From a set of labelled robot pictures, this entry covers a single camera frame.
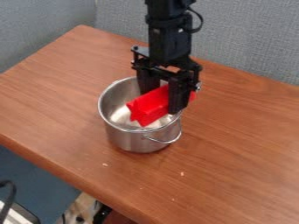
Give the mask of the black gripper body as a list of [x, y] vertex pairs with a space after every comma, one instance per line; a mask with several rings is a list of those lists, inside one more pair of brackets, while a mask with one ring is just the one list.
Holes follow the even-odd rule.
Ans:
[[201, 66], [190, 59], [192, 34], [201, 25], [192, 27], [192, 17], [145, 18], [148, 47], [133, 46], [132, 68], [154, 70], [160, 81], [172, 77], [190, 78], [190, 91], [198, 88]]

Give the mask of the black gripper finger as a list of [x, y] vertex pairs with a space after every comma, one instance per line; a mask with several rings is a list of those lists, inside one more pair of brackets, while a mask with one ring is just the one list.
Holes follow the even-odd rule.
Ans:
[[168, 113], [177, 114], [186, 106], [190, 98], [190, 78], [172, 77], [168, 81]]
[[137, 69], [136, 79], [141, 95], [160, 87], [160, 79], [154, 70]]

